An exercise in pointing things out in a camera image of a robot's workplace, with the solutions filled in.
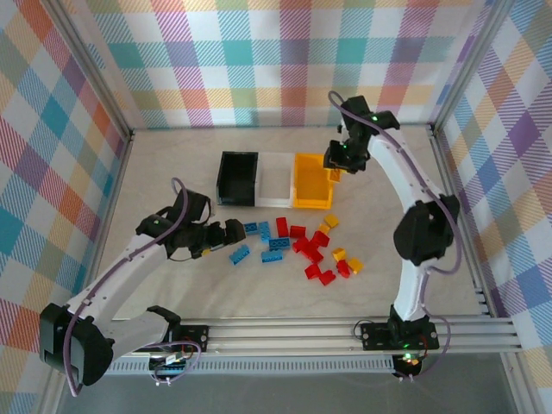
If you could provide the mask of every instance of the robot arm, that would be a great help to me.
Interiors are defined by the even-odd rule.
[[[422,303],[423,279],[453,241],[450,223],[432,196],[438,195],[455,221],[460,205],[455,196],[444,196],[427,177],[402,135],[389,141],[377,129],[360,122],[364,119],[380,129],[400,129],[392,112],[373,113],[364,97],[351,97],[341,103],[340,110],[343,116],[338,132],[342,134],[342,141],[330,142],[324,166],[354,174],[364,171],[370,158],[376,159],[390,179],[405,213],[393,234],[395,248],[402,258],[402,272],[387,323],[390,345],[400,348],[413,336],[425,336],[431,330]]]
[[[225,229],[219,222],[207,224],[211,215],[209,198],[187,191],[187,199],[184,219],[174,231],[141,253],[132,254],[167,233],[177,222],[183,209],[182,191],[173,207],[166,207],[141,222],[129,245],[105,273],[66,305],[49,304],[44,309],[40,321],[40,357],[44,362],[64,370],[63,342],[76,315],[70,364],[78,383],[86,386],[99,380],[110,363],[124,354],[152,343],[181,339],[180,317],[159,306],[147,308],[143,314],[122,323],[112,323],[112,319],[136,287],[176,249],[188,248],[196,259],[207,250],[245,238],[243,225],[235,219],[227,220]]]

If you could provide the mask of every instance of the plaid backdrop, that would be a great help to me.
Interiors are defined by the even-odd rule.
[[[123,148],[39,0],[0,0],[0,412],[30,412],[39,313],[78,292]]]
[[[330,89],[427,122],[493,1],[65,3],[130,123],[155,129],[335,125]]]
[[[444,129],[500,316],[552,412],[552,1],[517,0]]]

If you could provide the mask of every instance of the purple cable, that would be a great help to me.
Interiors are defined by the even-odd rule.
[[[151,345],[147,345],[143,348],[157,348],[157,347],[169,347],[173,345],[191,345],[198,351],[198,356],[196,356],[195,361],[182,373],[179,373],[172,379],[161,379],[157,376],[157,372],[159,371],[158,368],[155,368],[154,374],[152,375],[152,378],[156,380],[160,384],[171,384],[174,381],[180,380],[182,377],[184,377],[187,373],[189,373],[199,362],[199,357],[201,357],[201,347],[197,342],[192,341],[175,341],[175,342],[160,342],[160,343],[152,343]]]
[[[357,116],[354,113],[342,108],[341,105],[334,100],[333,96],[335,96],[337,99],[339,99],[341,101],[341,103],[343,103],[345,101],[343,100],[342,96],[339,93],[337,93],[336,91],[328,92],[329,102],[333,106],[335,106],[342,114],[348,116],[349,118],[355,119],[356,121],[361,122],[361,123],[367,125],[370,128],[375,129],[380,134],[382,134],[395,147],[395,149],[397,149],[397,151],[405,159],[406,164],[408,164],[408,167],[411,169],[412,174],[414,174],[414,177],[416,177],[418,183],[422,186],[422,191],[425,191],[430,196],[430,198],[433,201],[436,202],[437,206],[442,210],[445,217],[447,217],[447,221],[450,224],[450,228],[452,229],[452,232],[453,232],[453,234],[455,236],[455,239],[456,239],[456,243],[455,243],[455,245],[456,245],[456,262],[455,262],[455,265],[449,270],[431,266],[431,267],[428,267],[428,271],[435,271],[437,273],[446,274],[446,275],[451,275],[451,274],[456,273],[458,271],[458,269],[460,268],[461,261],[462,261],[462,249],[461,249],[462,238],[461,238],[460,230],[458,229],[458,226],[456,225],[455,220],[452,217],[452,214],[450,214],[449,209],[447,209],[447,207],[442,203],[441,199],[437,195],[435,195],[433,193],[433,191],[431,191],[431,189],[428,187],[425,180],[423,179],[422,174],[417,170],[416,165],[414,164],[414,161],[412,161],[411,157],[401,147],[401,145],[397,142],[397,140],[395,140],[395,138],[393,138],[388,132],[386,132],[384,129],[380,128],[375,123],[369,122],[368,120],[366,120],[364,118],[361,118],[360,116]],[[423,373],[427,373],[432,368],[434,368],[439,363],[439,361],[443,358],[443,356],[447,353],[447,350],[450,347],[450,337],[451,337],[451,334],[452,334],[451,328],[450,328],[450,322],[447,321],[447,319],[445,319],[444,317],[439,317],[439,316],[431,314],[427,310],[427,308],[425,307],[425,301],[424,301],[424,299],[425,299],[425,289],[427,287],[428,280],[429,280],[429,272],[426,272],[423,275],[422,285],[420,287],[420,302],[422,303],[422,309],[428,317],[435,317],[435,318],[440,319],[444,322],[445,326],[447,327],[447,340],[446,340],[446,342],[445,342],[445,344],[442,348],[442,352],[439,354],[439,357],[437,358],[437,361],[430,368],[425,370]]]
[[[159,235],[158,237],[156,237],[152,241],[146,243],[141,248],[137,248],[134,252],[129,254],[128,257],[123,257],[115,265],[113,265],[113,267],[110,270],[108,270],[105,273],[105,275],[102,276],[102,278],[94,285],[94,287],[90,290],[88,295],[86,295],[85,299],[83,299],[80,306],[77,308],[77,311],[72,316],[71,321],[69,321],[69,324],[67,325],[67,331],[66,331],[66,334],[63,338],[63,367],[66,371],[67,383],[69,384],[69,390],[71,391],[71,395],[73,395],[73,397],[78,396],[78,393],[80,392],[80,390],[82,388],[82,384],[79,385],[78,388],[77,388],[77,386],[75,384],[75,379],[72,376],[71,335],[72,335],[72,330],[74,329],[75,324],[78,321],[78,317],[80,316],[80,314],[83,312],[83,310],[87,306],[85,304],[85,301],[86,300],[91,300],[92,298],[94,298],[94,296],[95,296],[96,292],[99,290],[99,288],[102,287],[102,285],[119,269],[119,267],[121,267],[123,264],[125,264],[128,261],[132,261],[134,259],[134,257],[136,257],[136,255],[142,253],[143,251],[147,250],[148,248],[151,248],[158,241],[160,241],[163,238],[165,238],[166,236],[170,235],[175,229],[178,228],[180,223],[182,223],[182,220],[184,220],[184,217],[185,217],[185,214],[186,214],[186,210],[188,209],[188,193],[186,191],[186,187],[184,186],[184,183],[182,183],[182,181],[180,179],[177,179],[176,177],[173,177],[172,181],[171,181],[172,189],[174,190],[174,192],[176,192],[178,194],[178,192],[176,191],[176,186],[174,184],[175,182],[178,183],[178,185],[180,186],[180,189],[182,190],[182,193],[184,195],[184,202],[183,202],[183,205],[182,205],[182,211],[180,211],[180,216],[179,216],[178,220],[176,221],[176,223],[173,224],[171,226],[171,228],[169,230],[167,230],[165,233],[163,233],[162,235]]]

